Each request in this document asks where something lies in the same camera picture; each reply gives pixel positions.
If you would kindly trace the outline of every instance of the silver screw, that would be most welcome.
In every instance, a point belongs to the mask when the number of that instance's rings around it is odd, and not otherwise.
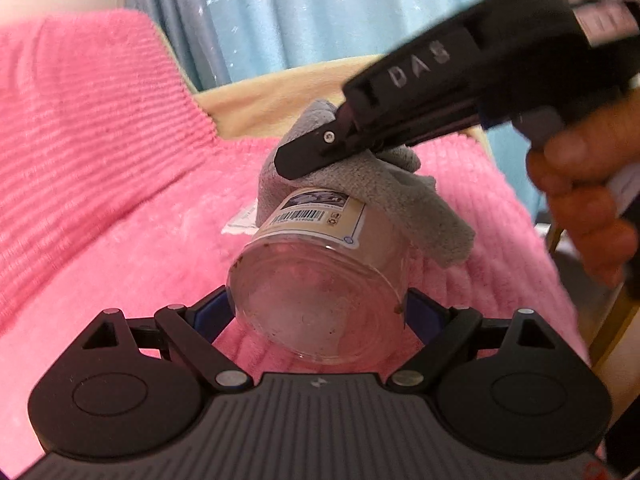
[[[391,380],[398,386],[417,386],[424,380],[424,377],[415,370],[400,370],[391,376]]]
[[[216,382],[227,388],[237,388],[249,380],[249,376],[240,370],[225,370],[216,375]]]

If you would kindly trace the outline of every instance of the transparent plastic jar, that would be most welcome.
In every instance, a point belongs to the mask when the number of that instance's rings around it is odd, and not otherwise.
[[[244,248],[227,290],[239,322],[303,360],[380,360],[404,329],[408,248],[382,211],[301,189]]]

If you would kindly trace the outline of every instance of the pink ribbed fabric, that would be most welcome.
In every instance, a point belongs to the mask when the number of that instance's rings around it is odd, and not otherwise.
[[[0,45],[2,333],[70,258],[201,164],[213,127],[143,14],[21,23]]]
[[[12,139],[15,153],[0,171],[16,169],[3,179],[14,186],[0,188],[0,247],[10,272],[0,282],[2,310],[5,321],[14,315],[0,337],[0,469],[12,476],[42,453],[26,413],[31,389],[100,310],[152,316],[225,282],[249,237],[221,230],[256,198],[260,166],[276,143],[212,140],[210,121],[184,93],[144,17],[114,12],[15,30],[20,35],[11,38],[0,31],[8,45],[2,55],[22,67],[5,66],[0,78],[3,113],[13,118],[0,141]],[[33,83],[44,74],[49,87]],[[18,80],[27,90],[18,91]],[[413,254],[411,285],[445,306],[473,306],[486,316],[533,307],[585,357],[574,308],[544,245],[483,150],[449,136],[417,153],[421,173],[436,177],[438,192],[478,236],[462,266],[442,270]],[[45,174],[48,183],[39,181]],[[216,346],[255,378],[266,370],[318,370],[234,322]],[[386,376],[418,348],[407,330],[394,355],[372,368]]]

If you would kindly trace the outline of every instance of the blue curtain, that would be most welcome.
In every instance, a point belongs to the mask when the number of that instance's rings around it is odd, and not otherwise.
[[[199,89],[320,61],[383,54],[476,0],[127,0],[161,24]],[[528,143],[490,132],[496,161],[534,215]]]

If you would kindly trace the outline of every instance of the hand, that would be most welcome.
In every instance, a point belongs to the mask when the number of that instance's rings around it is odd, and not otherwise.
[[[616,218],[613,196],[603,183],[639,161],[638,90],[556,135],[543,152],[527,155],[530,179],[546,193],[551,214],[567,230],[585,270],[612,288],[638,249],[638,232]]]

